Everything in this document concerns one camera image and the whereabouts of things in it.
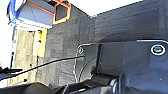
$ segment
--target cable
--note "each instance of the cable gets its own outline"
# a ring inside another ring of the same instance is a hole
[[[20,75],[20,74],[23,74],[23,73],[26,73],[26,72],[32,71],[32,70],[34,70],[34,69],[37,69],[37,68],[40,68],[40,67],[46,66],[46,65],[48,65],[48,64],[58,62],[58,61],[70,60],[70,59],[76,59],[76,58],[81,58],[81,57],[85,57],[85,56],[78,56],[78,57],[71,57],[71,58],[63,58],[63,59],[54,60],[54,61],[51,61],[51,62],[45,63],[45,64],[43,64],[43,65],[39,65],[39,66],[37,66],[37,67],[34,67],[34,68],[32,68],[32,69],[29,69],[29,70],[23,71],[23,72],[21,72],[21,73],[18,73],[17,75]]]

